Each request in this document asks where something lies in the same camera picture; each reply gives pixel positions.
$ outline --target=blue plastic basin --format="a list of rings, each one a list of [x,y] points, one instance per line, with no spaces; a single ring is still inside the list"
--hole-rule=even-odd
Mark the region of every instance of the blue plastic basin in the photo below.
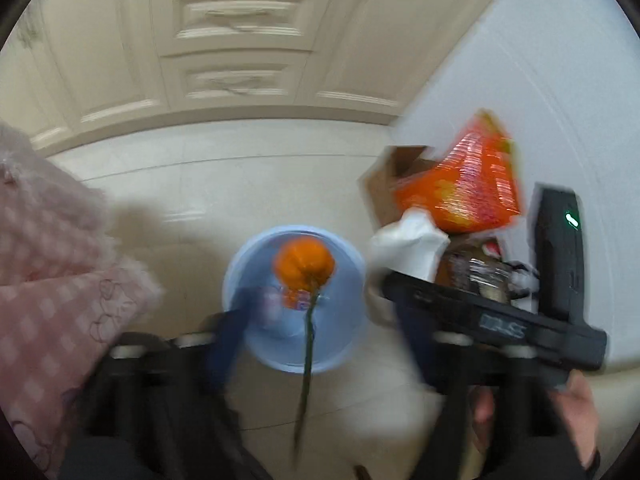
[[[314,310],[316,339],[313,372],[337,367],[348,356],[360,329],[366,310],[362,297],[365,265],[360,253],[348,242],[322,229],[305,225],[277,227],[249,240],[231,261],[223,283],[223,306],[228,310],[238,288],[259,288],[264,304],[246,331],[246,342],[252,353],[264,364],[286,372],[301,374],[305,361],[305,312],[284,307],[278,297],[280,283],[272,269],[273,259],[281,245],[291,238],[310,235],[320,238],[335,259],[335,271],[322,288]],[[268,320],[265,310],[268,307]]]

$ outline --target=door panel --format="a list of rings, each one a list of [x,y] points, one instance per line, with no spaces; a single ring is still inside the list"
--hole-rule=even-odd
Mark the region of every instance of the door panel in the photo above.
[[[337,41],[307,66],[300,104],[399,114],[491,0],[351,1]]]
[[[39,9],[34,53],[78,131],[165,110],[148,0],[39,0]]]
[[[268,50],[192,54],[162,60],[172,108],[290,105],[307,54]]]
[[[70,131],[34,65],[23,25],[18,22],[0,52],[0,120],[40,147]]]
[[[228,48],[311,50],[329,0],[152,0],[161,56]]]

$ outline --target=pink fabric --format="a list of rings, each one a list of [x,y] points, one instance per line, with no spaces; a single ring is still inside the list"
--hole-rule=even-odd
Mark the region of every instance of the pink fabric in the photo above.
[[[68,403],[161,289],[140,264],[114,256],[100,194],[2,124],[0,154],[0,408],[55,478]]]

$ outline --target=tiled floor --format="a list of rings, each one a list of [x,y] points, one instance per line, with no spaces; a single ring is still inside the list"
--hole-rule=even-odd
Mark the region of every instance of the tiled floor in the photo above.
[[[175,336],[218,312],[226,266],[251,236],[312,224],[361,251],[372,227],[358,177],[391,142],[389,128],[333,121],[229,121],[104,140],[51,158],[113,200],[114,237],[166,289],[142,330]],[[640,421],[640,372],[592,381],[609,463]],[[314,378],[302,462],[290,467],[300,377],[246,352],[228,398],[247,446],[277,480],[403,480],[440,399],[417,381],[397,332],[369,324],[347,363]],[[479,456],[470,449],[463,477]]]

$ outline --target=orange plastic bag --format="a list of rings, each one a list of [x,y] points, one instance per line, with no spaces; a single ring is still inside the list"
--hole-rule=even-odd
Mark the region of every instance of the orange plastic bag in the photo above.
[[[520,214],[512,141],[490,112],[480,110],[441,163],[399,181],[394,192],[401,211],[428,209],[447,233],[505,226]]]

